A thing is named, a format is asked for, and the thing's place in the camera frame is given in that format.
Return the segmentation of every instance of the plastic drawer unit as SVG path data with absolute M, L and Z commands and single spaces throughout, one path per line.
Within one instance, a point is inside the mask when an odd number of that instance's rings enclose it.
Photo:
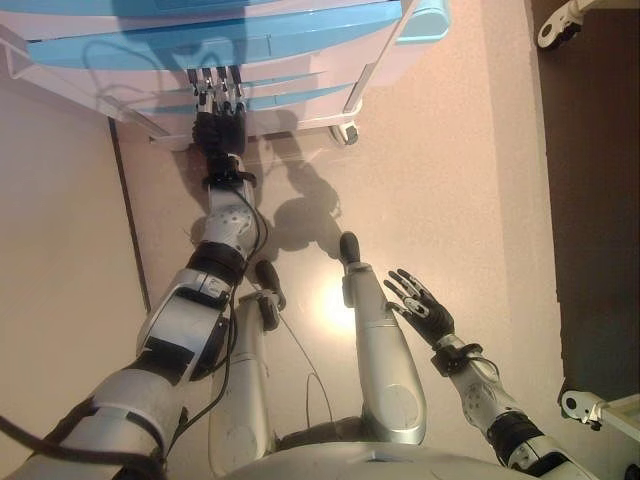
M 185 148 L 186 70 L 238 66 L 250 135 L 353 120 L 446 35 L 446 0 L 0 0 L 13 77 Z

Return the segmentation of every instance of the metal bracket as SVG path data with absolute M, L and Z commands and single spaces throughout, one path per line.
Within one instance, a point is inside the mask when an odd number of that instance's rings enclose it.
M 563 412 L 600 430 L 608 424 L 640 442 L 640 394 L 607 402 L 591 392 L 567 390 L 562 394 Z

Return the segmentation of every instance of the silver robot leg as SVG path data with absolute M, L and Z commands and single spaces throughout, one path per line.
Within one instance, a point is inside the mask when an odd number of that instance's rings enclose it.
M 358 240 L 340 239 L 344 301 L 355 310 L 363 414 L 380 441 L 420 444 L 426 402 L 413 357 L 371 265 L 360 262 Z
M 268 262 L 260 262 L 256 272 L 264 290 L 239 301 L 238 337 L 231 355 L 229 383 L 223 400 L 209 419 L 209 463 L 218 477 L 275 450 L 267 407 L 264 336 L 266 331 L 277 327 L 278 309 L 284 308 L 284 296 Z M 214 395 L 221 388 L 221 377 L 214 378 Z

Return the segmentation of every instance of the humanoid robot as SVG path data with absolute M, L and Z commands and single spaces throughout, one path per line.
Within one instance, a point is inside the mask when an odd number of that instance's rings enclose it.
M 214 81 L 209 69 L 189 72 L 210 212 L 202 241 L 141 328 L 136 360 L 105 379 L 44 440 L 0 417 L 0 429 L 34 451 L 7 480 L 163 479 L 173 444 L 209 413 L 212 470 L 228 479 L 595 480 L 533 424 L 482 347 L 456 336 L 453 318 L 420 281 L 404 270 L 389 272 L 384 284 L 400 301 L 387 301 L 352 233 L 342 235 L 340 256 L 344 301 L 355 311 L 362 414 L 275 438 L 263 336 L 278 327 L 286 300 L 275 270 L 262 261 L 255 265 L 261 289 L 236 306 L 267 228 L 254 206 L 255 178 L 239 158 L 245 111 L 237 76 L 233 69 L 218 72 Z M 501 466 L 420 446 L 426 402 L 394 313 L 433 349 L 432 363 L 451 379 L 467 421 Z M 186 386 L 211 375 L 219 393 L 190 417 Z

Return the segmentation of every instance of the wheel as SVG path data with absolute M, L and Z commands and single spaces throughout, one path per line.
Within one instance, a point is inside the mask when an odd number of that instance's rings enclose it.
M 340 145 L 354 145 L 358 141 L 358 126 L 355 122 L 343 123 L 329 127 L 333 138 Z
M 573 37 L 575 37 L 576 34 L 580 33 L 580 31 L 582 30 L 582 25 L 580 25 L 579 23 L 570 23 L 561 32 L 555 32 L 555 37 L 553 39 L 550 38 L 552 30 L 553 27 L 550 23 L 547 23 L 540 30 L 540 35 L 538 36 L 538 48 L 540 50 L 555 50 L 563 43 L 568 42 Z

